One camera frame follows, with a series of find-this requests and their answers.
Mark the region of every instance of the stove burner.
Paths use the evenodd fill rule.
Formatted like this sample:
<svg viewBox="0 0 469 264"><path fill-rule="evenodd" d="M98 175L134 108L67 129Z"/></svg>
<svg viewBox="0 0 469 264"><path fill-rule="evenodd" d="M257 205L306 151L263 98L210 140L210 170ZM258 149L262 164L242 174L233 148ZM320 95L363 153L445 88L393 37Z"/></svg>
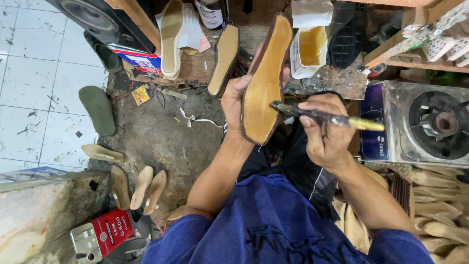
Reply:
<svg viewBox="0 0 469 264"><path fill-rule="evenodd" d="M435 128L445 137L458 132L458 120L454 113L443 112L435 118Z"/></svg>
<svg viewBox="0 0 469 264"><path fill-rule="evenodd" d="M469 110L444 92L418 96L409 111L409 123L417 142L431 155L457 159L469 153Z"/></svg>

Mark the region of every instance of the concrete floor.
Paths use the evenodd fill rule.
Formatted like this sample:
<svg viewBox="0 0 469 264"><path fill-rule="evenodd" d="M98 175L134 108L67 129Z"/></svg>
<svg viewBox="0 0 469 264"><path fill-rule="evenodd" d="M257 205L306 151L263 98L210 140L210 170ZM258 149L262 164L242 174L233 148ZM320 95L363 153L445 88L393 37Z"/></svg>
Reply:
<svg viewBox="0 0 469 264"><path fill-rule="evenodd" d="M124 71L110 74L106 93L111 98L123 96L129 91L131 83ZM134 89L141 85L143 83L135 82ZM174 87L161 88L176 91ZM159 208L151 215L152 220L164 224L164 220L176 209L177 201L189 195L197 177L210 164L220 147L222 136L222 129L210 122L193 121L192 127L188 128L187 119L182 116L179 107L188 117L194 115L197 119L211 119L218 125L224 124L224 114L220 100L211 97L205 86L181 91L188 96L187 100L159 93L161 102L165 98L164 108L156 98L156 92L155 88L148 89L151 98L140 106L131 94L114 102L117 132L114 136L101 137L98 144L127 156L126 162L118 165L128 174L130 196L139 172L146 165L152 166L155 173L166 170L168 184L158 201ZM89 168L110 171L111 165L91 159Z"/></svg>

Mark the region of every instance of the paintbrush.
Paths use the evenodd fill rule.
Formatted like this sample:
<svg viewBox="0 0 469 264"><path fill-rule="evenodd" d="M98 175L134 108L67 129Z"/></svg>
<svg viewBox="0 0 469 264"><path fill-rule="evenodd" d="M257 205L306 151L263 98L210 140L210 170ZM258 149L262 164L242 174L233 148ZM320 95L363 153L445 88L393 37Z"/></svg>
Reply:
<svg viewBox="0 0 469 264"><path fill-rule="evenodd" d="M384 126L382 124L360 118L360 117L353 117L353 116L343 116L343 115L335 115L323 111L318 110L301 110L296 105L288 105L284 104L281 101L273 101L270 106L284 114L288 114L291 116L309 116L312 119L319 121L319 122L328 122L332 124L336 124L339 126L346 126L351 128L356 128L360 130L372 130L372 131L383 131Z"/></svg>

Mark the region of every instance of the speaker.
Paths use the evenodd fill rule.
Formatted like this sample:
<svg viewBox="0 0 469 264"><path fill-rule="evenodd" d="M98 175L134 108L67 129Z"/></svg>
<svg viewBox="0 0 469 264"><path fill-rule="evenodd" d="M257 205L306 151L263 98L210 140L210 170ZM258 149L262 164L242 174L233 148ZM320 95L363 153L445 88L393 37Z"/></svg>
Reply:
<svg viewBox="0 0 469 264"><path fill-rule="evenodd" d="M104 0L47 0L104 44L153 54L155 46L123 10L114 10ZM153 17L153 1L141 1Z"/></svg>

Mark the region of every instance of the wall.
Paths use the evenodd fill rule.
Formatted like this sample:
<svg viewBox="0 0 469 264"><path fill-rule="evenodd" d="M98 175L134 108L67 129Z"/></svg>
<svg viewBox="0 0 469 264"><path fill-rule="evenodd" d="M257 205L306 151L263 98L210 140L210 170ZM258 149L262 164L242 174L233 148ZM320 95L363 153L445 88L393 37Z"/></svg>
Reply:
<svg viewBox="0 0 469 264"><path fill-rule="evenodd" d="M82 171L1 184L1 262L77 263L69 232L107 210L110 182L107 172Z"/></svg>

